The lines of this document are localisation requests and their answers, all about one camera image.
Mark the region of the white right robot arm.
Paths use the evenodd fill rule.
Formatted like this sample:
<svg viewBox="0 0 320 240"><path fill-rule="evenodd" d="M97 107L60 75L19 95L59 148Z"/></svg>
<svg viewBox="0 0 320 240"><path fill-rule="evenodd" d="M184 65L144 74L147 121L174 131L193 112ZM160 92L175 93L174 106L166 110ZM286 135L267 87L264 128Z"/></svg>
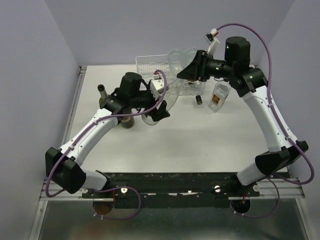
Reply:
<svg viewBox="0 0 320 240"><path fill-rule="evenodd" d="M224 60L214 59L205 50L197 50L190 63L177 73L183 80L206 81L210 77L226 79L248 105L264 135L267 152L236 174L230 191L241 196L248 185L294 163L309 148L299 141L285 124L278 107L268 96L268 80L259 68L250 67L251 44L246 38L232 36L225 41Z"/></svg>

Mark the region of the small black bottle cap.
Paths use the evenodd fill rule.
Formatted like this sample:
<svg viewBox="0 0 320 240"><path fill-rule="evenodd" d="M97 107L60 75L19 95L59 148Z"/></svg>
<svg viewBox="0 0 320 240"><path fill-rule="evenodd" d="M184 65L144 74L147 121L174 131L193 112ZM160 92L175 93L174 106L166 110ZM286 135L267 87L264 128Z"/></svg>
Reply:
<svg viewBox="0 0 320 240"><path fill-rule="evenodd" d="M197 105L202 105L203 104L201 95L196 95L195 96L195 100L196 100Z"/></svg>

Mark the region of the clear flask bottle black cap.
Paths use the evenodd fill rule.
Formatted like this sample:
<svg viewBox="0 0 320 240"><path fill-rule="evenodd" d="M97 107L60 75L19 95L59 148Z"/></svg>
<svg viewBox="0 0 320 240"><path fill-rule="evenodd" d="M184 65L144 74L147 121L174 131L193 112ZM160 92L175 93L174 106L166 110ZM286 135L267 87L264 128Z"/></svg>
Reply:
<svg viewBox="0 0 320 240"><path fill-rule="evenodd" d="M213 89L208 107L217 113L224 105L230 91L231 86L229 83L218 82Z"/></svg>

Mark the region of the round clear bottle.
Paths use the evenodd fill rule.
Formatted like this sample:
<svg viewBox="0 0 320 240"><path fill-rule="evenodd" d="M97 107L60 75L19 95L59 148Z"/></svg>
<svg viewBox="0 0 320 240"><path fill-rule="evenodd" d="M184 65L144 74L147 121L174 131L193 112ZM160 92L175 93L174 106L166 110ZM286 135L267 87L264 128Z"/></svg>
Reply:
<svg viewBox="0 0 320 240"><path fill-rule="evenodd" d="M167 55L170 74L176 78L178 73L184 69L184 51L180 49L172 50Z"/></svg>
<svg viewBox="0 0 320 240"><path fill-rule="evenodd" d="M186 68L195 58L197 49L192 47L183 52L183 67Z"/></svg>

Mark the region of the clear square bottle brown label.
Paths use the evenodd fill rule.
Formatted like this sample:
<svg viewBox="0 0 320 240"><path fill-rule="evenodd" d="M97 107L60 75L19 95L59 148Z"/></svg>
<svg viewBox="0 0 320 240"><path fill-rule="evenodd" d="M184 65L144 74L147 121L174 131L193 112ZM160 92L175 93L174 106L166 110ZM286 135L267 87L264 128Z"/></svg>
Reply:
<svg viewBox="0 0 320 240"><path fill-rule="evenodd" d="M202 83L198 80L196 81L186 81L186 84L188 84L189 88L193 91L200 91L201 87L202 87Z"/></svg>

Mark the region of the dark wine bottle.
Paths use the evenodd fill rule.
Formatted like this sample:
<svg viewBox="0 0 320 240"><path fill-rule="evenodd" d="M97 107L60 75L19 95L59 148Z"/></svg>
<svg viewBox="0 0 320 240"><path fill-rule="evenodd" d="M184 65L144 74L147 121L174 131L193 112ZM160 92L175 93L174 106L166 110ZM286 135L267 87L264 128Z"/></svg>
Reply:
<svg viewBox="0 0 320 240"><path fill-rule="evenodd" d="M123 128L130 129L134 126L135 119L133 116L126 116L121 120L120 124Z"/></svg>

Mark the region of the aluminium rail frame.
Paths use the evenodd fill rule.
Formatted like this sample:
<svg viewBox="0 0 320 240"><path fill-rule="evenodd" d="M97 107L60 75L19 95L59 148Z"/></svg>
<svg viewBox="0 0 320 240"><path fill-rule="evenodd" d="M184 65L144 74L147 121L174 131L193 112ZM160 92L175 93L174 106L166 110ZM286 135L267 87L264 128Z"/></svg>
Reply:
<svg viewBox="0 0 320 240"><path fill-rule="evenodd" d="M285 181L284 178L288 175L287 172L281 172L279 177L270 176L260 181L255 182L254 190L259 191L259 196L256 197L243 197L240 200L230 199L229 205L233 206L236 212L242 209L247 209L253 200L270 200L275 199L277 202L286 199L301 199L305 196L303 189L298 185L291 185ZM61 192L61 188L56 183L51 183L55 200L58 202L86 202L91 203L93 206L100 204L102 206L109 206L114 209L127 209L116 208L115 200L111 201L93 201L92 199L83 198L82 195L89 190L80 189L76 193ZM155 208L155 209L175 209L175 208Z"/></svg>

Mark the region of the clear tall bottle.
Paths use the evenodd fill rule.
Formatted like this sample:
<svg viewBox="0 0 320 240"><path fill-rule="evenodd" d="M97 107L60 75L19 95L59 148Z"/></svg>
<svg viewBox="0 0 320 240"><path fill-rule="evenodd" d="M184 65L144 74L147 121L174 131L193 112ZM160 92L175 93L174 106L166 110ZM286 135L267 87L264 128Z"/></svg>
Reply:
<svg viewBox="0 0 320 240"><path fill-rule="evenodd" d="M163 118L170 116L168 110L175 104L180 91L186 80L170 78L165 81L163 78L151 79L148 83L147 94L151 94L151 103L145 107L142 112L142 120L150 125L156 125Z"/></svg>

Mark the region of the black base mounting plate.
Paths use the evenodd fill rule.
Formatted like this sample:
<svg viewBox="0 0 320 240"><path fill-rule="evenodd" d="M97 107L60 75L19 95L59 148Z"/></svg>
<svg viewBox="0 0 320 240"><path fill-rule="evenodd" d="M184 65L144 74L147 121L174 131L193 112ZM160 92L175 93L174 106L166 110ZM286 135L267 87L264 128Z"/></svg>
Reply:
<svg viewBox="0 0 320 240"><path fill-rule="evenodd" d="M234 172L106 173L106 190L89 190L84 199L115 200L117 209L227 208L231 199L258 197L256 183L242 186Z"/></svg>

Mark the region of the green wine bottle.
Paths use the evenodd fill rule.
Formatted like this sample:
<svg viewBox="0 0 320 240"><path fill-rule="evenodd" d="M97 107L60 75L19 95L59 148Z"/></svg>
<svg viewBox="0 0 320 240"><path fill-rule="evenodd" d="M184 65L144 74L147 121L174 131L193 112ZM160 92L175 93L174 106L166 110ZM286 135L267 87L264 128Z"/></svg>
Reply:
<svg viewBox="0 0 320 240"><path fill-rule="evenodd" d="M98 90L98 92L100 94L100 98L99 98L99 101L98 101L99 102L99 107L102 109L106 104L106 100L107 100L108 94L107 94L107 92L105 90L105 86L103 84L99 84L97 86L97 90Z"/></svg>

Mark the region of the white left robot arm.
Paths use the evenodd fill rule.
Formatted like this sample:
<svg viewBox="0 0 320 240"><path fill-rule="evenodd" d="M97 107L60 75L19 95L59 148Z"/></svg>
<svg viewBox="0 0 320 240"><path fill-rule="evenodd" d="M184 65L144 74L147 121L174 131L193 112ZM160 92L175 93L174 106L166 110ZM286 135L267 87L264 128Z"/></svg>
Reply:
<svg viewBox="0 0 320 240"><path fill-rule="evenodd" d="M168 89L166 75L158 69L154 76L154 80L145 82L138 73L126 72L111 94L103 84L98 85L99 108L90 121L61 147L50 147L45 153L45 193L49 198L53 197L49 193L51 182L70 194L82 188L93 190L101 198L110 194L106 175L81 166L96 144L123 119L146 115L158 122L170 116L164 99Z"/></svg>

